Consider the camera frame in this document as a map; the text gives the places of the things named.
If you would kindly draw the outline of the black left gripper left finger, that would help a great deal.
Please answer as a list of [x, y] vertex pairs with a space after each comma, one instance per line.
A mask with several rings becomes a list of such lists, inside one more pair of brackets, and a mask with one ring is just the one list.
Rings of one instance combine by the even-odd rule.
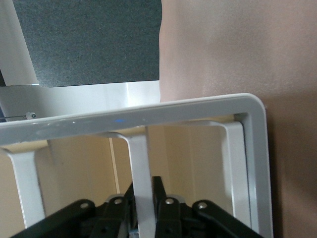
[[127, 238], [136, 225], [133, 185], [96, 206], [77, 200], [13, 235], [14, 238]]

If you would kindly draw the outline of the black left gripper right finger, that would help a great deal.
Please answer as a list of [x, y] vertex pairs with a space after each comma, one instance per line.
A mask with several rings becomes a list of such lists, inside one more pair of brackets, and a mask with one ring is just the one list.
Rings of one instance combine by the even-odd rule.
[[157, 238], [260, 238], [261, 235], [209, 200], [190, 207], [167, 196], [161, 177], [152, 177]]

